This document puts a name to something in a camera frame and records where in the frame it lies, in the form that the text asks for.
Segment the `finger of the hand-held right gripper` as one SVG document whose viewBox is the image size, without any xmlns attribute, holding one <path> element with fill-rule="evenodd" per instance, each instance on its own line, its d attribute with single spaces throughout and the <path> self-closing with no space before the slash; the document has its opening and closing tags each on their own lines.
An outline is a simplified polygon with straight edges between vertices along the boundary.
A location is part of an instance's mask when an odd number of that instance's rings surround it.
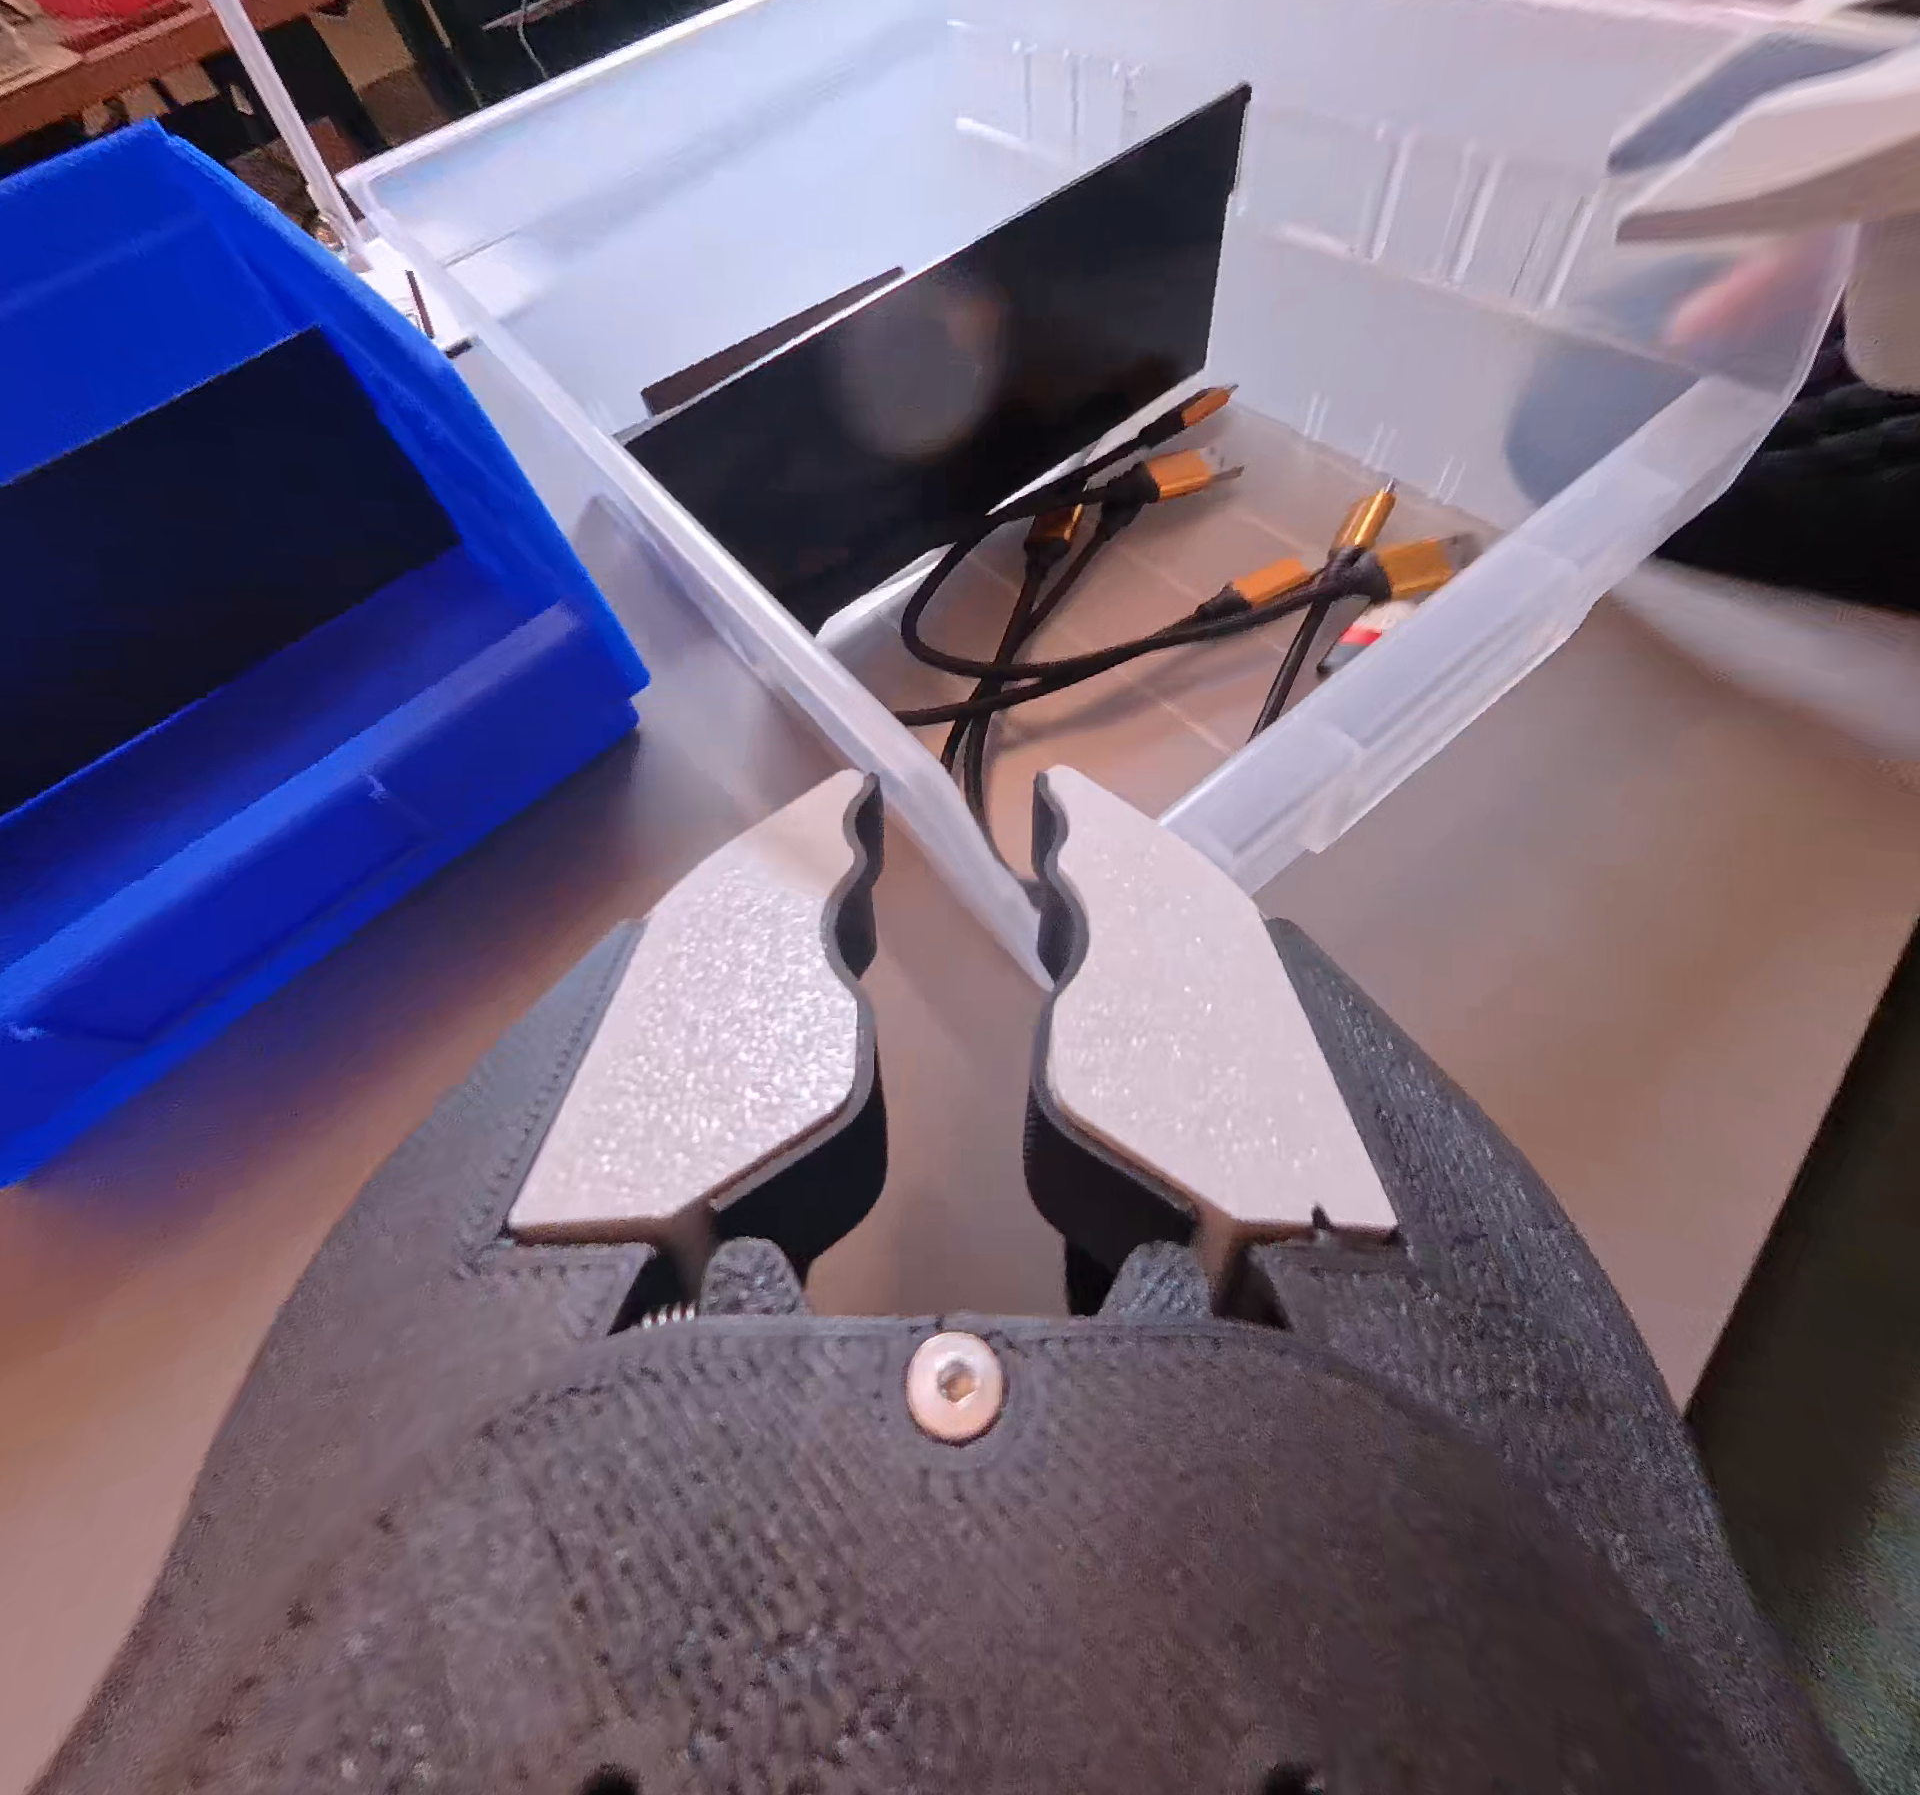
<svg viewBox="0 0 1920 1795">
<path fill-rule="evenodd" d="M 1766 93 L 1908 48 L 1916 16 L 1916 0 L 1802 0 L 1620 129 L 1604 168 L 1645 172 L 1678 160 Z"/>
<path fill-rule="evenodd" d="M 1620 244 L 1782 238 L 1892 220 L 1917 207 L 1917 62 L 1870 58 L 1776 82 L 1748 62 L 1694 82 L 1613 149 L 1648 172 Z"/>
</svg>

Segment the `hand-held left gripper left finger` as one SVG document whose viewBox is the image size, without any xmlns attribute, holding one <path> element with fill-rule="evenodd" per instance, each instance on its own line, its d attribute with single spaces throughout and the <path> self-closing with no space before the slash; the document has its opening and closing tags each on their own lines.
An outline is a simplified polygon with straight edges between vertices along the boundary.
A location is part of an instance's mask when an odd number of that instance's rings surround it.
<svg viewBox="0 0 1920 1795">
<path fill-rule="evenodd" d="M 885 1177 L 874 776 L 771 812 L 631 925 L 507 1231 L 525 1246 L 828 1249 Z"/>
</svg>

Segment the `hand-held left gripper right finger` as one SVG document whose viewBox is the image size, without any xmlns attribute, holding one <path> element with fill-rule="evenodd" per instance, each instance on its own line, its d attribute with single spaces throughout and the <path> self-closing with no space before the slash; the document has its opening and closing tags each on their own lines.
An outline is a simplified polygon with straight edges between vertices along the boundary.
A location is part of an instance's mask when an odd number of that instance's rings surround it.
<svg viewBox="0 0 1920 1795">
<path fill-rule="evenodd" d="M 1029 1172 L 1089 1253 L 1203 1253 L 1400 1220 L 1279 946 L 1198 847 L 1090 777 L 1035 782 L 1033 867 L 1051 976 L 1033 1101 L 1068 1155 Z"/>
</svg>

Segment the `black usb cable red plug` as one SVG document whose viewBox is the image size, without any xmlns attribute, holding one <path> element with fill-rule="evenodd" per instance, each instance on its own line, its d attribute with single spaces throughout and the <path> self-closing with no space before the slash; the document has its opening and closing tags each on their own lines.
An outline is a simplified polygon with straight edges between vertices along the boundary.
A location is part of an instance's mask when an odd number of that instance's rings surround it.
<svg viewBox="0 0 1920 1795">
<path fill-rule="evenodd" d="M 1313 689 L 1327 683 L 1339 672 L 1356 663 L 1376 643 L 1386 641 L 1407 619 L 1417 616 L 1419 608 L 1419 599 L 1399 599 L 1354 609 L 1329 645 L 1322 645 L 1322 634 L 1329 626 L 1332 608 L 1325 602 L 1311 608 L 1258 704 L 1252 720 L 1252 737 L 1271 727 L 1289 707 L 1295 691 L 1301 685 L 1307 672 L 1311 672 Z"/>
</svg>

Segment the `blue plastic bin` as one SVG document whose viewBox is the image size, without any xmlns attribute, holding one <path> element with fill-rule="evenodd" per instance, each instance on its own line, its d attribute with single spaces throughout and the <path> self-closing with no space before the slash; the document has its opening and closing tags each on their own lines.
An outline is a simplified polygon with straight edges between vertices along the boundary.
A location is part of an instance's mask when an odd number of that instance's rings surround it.
<svg viewBox="0 0 1920 1795">
<path fill-rule="evenodd" d="M 5 180 L 2 245 L 2 490 L 317 327 L 458 533 L 3 812 L 15 1185 L 611 751 L 647 673 L 452 364 L 189 144 L 138 126 Z"/>
</svg>

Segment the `clear plastic bin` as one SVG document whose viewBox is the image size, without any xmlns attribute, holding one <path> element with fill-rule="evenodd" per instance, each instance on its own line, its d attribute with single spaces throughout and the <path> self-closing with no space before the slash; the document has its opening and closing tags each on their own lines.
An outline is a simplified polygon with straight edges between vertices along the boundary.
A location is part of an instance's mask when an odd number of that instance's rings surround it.
<svg viewBox="0 0 1920 1795">
<path fill-rule="evenodd" d="M 1845 300 L 1858 223 L 1620 244 L 1620 129 L 1782 7 L 1761 0 L 746 0 L 362 170 L 437 279 L 464 376 L 653 672 L 646 773 L 752 822 L 887 780 L 889 824 L 1016 959 L 1035 931 L 933 756 L 883 722 L 921 561 L 811 632 L 619 439 L 640 391 L 883 268 L 918 273 L 1213 93 L 1252 110 L 1211 375 L 1249 455 L 1215 538 L 1317 537 L 1392 478 L 1492 538 L 1458 599 L 1239 753 L 1226 679 L 1065 762 L 1271 914 L 1732 485 Z"/>
</svg>

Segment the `black divider panel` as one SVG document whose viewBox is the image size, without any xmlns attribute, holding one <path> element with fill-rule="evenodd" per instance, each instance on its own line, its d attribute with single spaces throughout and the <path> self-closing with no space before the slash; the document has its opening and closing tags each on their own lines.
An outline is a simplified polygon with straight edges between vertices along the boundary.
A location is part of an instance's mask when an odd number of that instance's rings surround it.
<svg viewBox="0 0 1920 1795">
<path fill-rule="evenodd" d="M 1200 372 L 1251 103 L 1235 83 L 625 451 L 819 630 Z"/>
<path fill-rule="evenodd" d="M 17 477 L 2 490 L 3 812 L 456 543 L 317 327 Z"/>
</svg>

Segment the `wooden desk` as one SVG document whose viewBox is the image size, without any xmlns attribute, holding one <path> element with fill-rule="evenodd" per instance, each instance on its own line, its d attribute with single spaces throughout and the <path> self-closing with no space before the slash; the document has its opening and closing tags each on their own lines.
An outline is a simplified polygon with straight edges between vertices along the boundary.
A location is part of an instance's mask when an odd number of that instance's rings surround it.
<svg viewBox="0 0 1920 1795">
<path fill-rule="evenodd" d="M 337 0 L 240 0 L 240 7 L 264 32 L 331 2 Z M 2 82 L 2 140 L 17 141 L 226 46 L 229 36 L 203 0 L 85 53 L 37 41 L 28 48 L 31 64 Z"/>
</svg>

